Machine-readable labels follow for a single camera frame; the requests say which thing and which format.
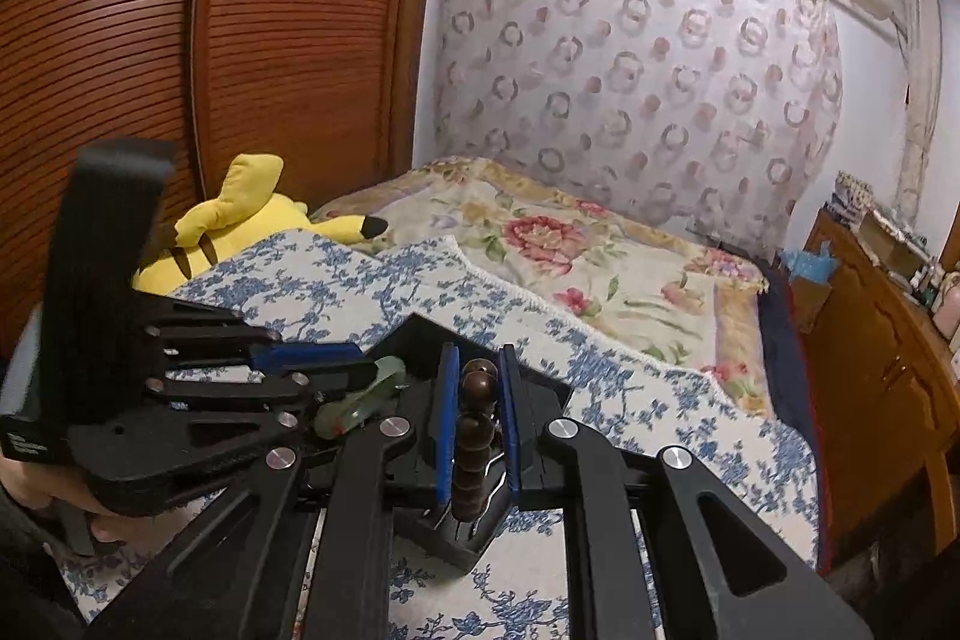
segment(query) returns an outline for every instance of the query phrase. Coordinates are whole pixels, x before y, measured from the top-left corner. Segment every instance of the blue and white floral sheet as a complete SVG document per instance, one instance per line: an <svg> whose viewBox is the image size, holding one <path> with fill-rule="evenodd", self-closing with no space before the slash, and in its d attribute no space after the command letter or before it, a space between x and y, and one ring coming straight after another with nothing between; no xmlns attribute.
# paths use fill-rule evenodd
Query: blue and white floral sheet
<svg viewBox="0 0 960 640"><path fill-rule="evenodd" d="M371 258L314 234L283 232L215 266L179 295L242 309L288 339L352 339L368 348L417 311L488 346L512 342L522 362L573 386L571 417L640 452L682 442L815 563L815 468L793 429L742 413L709 377L629 350L472 266L450 238ZM218 379L256 378L232 368ZM179 525L201 506L195 501L179 511ZM468 576L397 539L390 640L567 637L560 523L559 511L513 513ZM151 552L126 546L105 561L63 561L61 570L92 618Z"/></svg>

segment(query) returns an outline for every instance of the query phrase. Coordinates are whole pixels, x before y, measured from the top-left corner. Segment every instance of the stack of items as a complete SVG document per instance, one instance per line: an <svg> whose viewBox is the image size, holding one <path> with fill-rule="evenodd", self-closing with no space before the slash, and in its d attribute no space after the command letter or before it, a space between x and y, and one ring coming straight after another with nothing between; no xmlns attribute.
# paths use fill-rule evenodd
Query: stack of items
<svg viewBox="0 0 960 640"><path fill-rule="evenodd" d="M833 194L824 204L830 217L846 228L856 229L874 207L874 189L847 172L839 172L833 184Z"/></svg>

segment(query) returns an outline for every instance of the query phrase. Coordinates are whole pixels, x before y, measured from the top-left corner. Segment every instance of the white curtain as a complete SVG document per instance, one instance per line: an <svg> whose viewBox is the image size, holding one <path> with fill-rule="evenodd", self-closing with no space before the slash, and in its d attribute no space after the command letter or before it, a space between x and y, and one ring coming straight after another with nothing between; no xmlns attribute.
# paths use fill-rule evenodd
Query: white curtain
<svg viewBox="0 0 960 640"><path fill-rule="evenodd" d="M895 206L901 218L913 223L923 194L923 178L937 124L940 103L941 28L937 0L904 0L906 59L909 93L906 108L906 145L896 183Z"/></svg>
<svg viewBox="0 0 960 640"><path fill-rule="evenodd" d="M766 255L843 97L827 0L446 0L439 67L443 153Z"/></svg>

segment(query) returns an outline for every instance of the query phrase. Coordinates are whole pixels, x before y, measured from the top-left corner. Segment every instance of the wooden desk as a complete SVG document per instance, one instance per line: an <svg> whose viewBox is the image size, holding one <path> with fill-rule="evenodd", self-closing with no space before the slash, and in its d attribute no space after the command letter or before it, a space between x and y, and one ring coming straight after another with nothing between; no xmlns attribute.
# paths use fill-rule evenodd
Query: wooden desk
<svg viewBox="0 0 960 640"><path fill-rule="evenodd" d="M827 474L827 530L843 551L918 474L928 480L936 552L957 537L947 451L960 437L960 399L944 338L875 268L850 231L821 212L806 247L841 265L803 336Z"/></svg>

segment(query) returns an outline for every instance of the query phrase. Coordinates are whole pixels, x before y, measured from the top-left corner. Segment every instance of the floral blanket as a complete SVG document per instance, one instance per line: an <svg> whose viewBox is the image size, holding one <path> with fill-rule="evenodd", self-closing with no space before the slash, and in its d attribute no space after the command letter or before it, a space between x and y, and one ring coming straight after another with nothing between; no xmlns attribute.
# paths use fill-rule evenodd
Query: floral blanket
<svg viewBox="0 0 960 640"><path fill-rule="evenodd" d="M773 419L750 262L700 247L486 159L440 161L325 205L379 215L373 254L453 235L470 261L672 365L712 372L741 410Z"/></svg>
<svg viewBox="0 0 960 640"><path fill-rule="evenodd" d="M371 258L309 232L282 232L199 275L178 295L242 309L286 339L352 339L366 349L416 311L490 347L512 342L526 365L572 386L570 416L637 452L682 442L813 565L815 467L793 429L745 415L709 376L627 348L482 271L451 239ZM217 375L253 379L238 367ZM390 640L568 637L560 522L558 511L514 512L468 576L395 541ZM123 547L108 560L61 562L83 614L96 615L150 553Z"/></svg>

